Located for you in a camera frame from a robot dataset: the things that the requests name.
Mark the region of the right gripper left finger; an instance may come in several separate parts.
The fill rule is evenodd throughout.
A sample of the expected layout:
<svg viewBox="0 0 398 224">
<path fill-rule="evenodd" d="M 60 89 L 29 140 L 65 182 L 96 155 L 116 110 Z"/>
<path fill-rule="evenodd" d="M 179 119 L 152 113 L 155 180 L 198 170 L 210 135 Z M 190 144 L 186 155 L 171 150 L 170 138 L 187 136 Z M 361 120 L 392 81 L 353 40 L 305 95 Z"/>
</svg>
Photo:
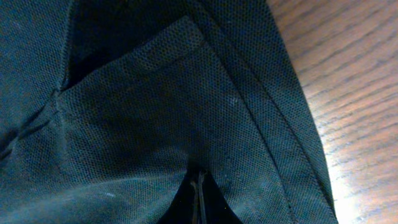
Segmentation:
<svg viewBox="0 0 398 224">
<path fill-rule="evenodd" d="M 192 224 L 197 224 L 198 223 L 198 186 L 194 180 L 190 182 L 190 185 L 193 187 L 194 191 Z"/>
</svg>

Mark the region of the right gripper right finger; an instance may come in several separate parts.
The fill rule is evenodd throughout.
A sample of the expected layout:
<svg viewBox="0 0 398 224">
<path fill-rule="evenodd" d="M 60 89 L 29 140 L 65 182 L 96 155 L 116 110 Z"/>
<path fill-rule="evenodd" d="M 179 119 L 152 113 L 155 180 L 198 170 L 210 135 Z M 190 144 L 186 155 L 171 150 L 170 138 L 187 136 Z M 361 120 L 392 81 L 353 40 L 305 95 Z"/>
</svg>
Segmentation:
<svg viewBox="0 0 398 224">
<path fill-rule="evenodd" d="M 205 199 L 204 199 L 204 191 L 203 191 L 205 175 L 206 175 L 206 172 L 200 171 L 199 176 L 198 176 L 198 193 L 199 193 L 199 203 L 200 203 L 201 224 L 207 224 L 206 207 L 205 207 Z"/>
</svg>

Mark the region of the black polo shirt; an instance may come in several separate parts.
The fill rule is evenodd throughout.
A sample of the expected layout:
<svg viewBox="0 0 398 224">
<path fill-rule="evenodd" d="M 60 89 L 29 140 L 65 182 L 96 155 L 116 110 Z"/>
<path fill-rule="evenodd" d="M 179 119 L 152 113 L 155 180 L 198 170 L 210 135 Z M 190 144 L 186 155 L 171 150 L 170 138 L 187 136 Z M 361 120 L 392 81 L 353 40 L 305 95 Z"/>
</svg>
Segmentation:
<svg viewBox="0 0 398 224">
<path fill-rule="evenodd" d="M 2 0 L 1 222 L 336 223 L 265 0 Z"/>
</svg>

